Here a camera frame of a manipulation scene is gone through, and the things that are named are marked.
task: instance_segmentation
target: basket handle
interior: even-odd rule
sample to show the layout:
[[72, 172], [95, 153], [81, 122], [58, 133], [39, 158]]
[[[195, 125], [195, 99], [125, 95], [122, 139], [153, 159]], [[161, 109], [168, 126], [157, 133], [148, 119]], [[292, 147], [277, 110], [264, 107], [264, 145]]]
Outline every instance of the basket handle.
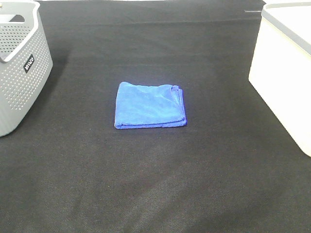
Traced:
[[5, 24], [20, 24], [24, 23], [30, 26], [32, 29], [23, 41], [11, 52], [8, 56], [3, 57], [0, 55], [0, 62], [9, 62], [28, 42], [33, 34], [38, 29], [38, 8], [40, 4], [32, 0], [17, 0], [8, 1], [0, 0], [0, 15], [21, 15], [25, 19], [25, 22], [6, 22]]

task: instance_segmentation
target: blue towel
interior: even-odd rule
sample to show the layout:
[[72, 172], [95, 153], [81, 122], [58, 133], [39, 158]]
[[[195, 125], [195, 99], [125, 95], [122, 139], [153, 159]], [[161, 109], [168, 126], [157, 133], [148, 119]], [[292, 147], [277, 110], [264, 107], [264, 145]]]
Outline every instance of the blue towel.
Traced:
[[122, 82], [116, 100], [117, 129], [186, 125], [183, 90], [179, 86], [135, 86]]

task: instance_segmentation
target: black fabric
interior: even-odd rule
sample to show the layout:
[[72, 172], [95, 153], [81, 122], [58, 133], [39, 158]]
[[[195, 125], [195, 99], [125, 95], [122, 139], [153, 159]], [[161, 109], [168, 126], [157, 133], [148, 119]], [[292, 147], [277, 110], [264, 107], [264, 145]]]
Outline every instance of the black fabric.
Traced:
[[[248, 81], [262, 6], [42, 2], [54, 67], [0, 138], [0, 232], [310, 232], [311, 158]], [[188, 125], [116, 130], [122, 81], [179, 85]]]

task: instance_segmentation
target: gray basket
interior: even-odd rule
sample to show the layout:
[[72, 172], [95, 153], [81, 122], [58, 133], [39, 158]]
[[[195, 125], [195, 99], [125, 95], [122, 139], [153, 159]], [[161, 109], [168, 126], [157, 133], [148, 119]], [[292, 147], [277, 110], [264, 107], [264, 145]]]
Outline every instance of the gray basket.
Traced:
[[0, 136], [18, 126], [52, 68], [39, 7], [31, 0], [0, 2], [0, 15], [24, 18], [24, 22], [0, 22]]

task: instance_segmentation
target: table surface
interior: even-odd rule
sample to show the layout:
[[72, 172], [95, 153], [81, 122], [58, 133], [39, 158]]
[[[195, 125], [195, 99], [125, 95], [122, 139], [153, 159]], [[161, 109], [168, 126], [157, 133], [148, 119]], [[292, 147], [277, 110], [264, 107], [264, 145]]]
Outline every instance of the table surface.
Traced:
[[[311, 232], [311, 158], [248, 81], [262, 6], [42, 2], [54, 66], [0, 138], [0, 232]], [[179, 85], [188, 125], [116, 130], [122, 81]]]

